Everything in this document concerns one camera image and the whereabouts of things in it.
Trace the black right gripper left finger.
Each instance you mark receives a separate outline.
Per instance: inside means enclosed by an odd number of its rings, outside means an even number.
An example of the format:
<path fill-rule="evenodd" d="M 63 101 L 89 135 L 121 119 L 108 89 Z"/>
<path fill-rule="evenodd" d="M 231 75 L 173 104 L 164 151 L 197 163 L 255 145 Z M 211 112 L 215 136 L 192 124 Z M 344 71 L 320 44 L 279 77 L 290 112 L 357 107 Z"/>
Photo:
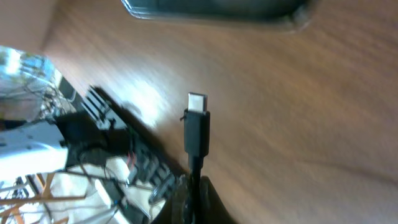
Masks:
<path fill-rule="evenodd" d="M 191 224 L 192 205 L 186 177 L 180 177 L 172 196 L 151 224 Z"/>

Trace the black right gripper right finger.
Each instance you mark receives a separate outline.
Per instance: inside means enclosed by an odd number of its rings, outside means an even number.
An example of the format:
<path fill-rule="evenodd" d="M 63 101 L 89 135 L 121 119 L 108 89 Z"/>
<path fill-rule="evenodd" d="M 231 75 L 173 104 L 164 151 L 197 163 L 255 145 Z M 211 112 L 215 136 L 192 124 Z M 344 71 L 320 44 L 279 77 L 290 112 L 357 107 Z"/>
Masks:
<path fill-rule="evenodd" d="M 236 224 L 207 176 L 200 179 L 201 220 L 204 224 Z"/>

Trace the black smartphone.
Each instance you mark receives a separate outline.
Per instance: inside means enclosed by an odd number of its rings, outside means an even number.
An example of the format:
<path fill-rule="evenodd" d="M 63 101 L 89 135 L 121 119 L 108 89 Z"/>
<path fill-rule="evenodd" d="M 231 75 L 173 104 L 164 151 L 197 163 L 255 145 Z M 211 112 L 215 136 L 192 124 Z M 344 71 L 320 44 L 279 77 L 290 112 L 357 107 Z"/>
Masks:
<path fill-rule="evenodd" d="M 167 22 L 297 30 L 308 24 L 315 0 L 122 0 L 137 18 Z"/>

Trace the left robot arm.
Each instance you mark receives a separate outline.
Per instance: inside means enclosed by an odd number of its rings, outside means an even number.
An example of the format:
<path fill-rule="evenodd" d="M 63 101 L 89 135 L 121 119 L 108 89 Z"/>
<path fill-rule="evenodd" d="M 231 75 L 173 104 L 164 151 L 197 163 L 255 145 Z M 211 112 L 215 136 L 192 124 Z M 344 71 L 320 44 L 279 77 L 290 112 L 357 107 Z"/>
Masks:
<path fill-rule="evenodd" d="M 82 153 L 106 146 L 84 112 L 25 122 L 1 131 L 1 180 L 77 166 Z"/>

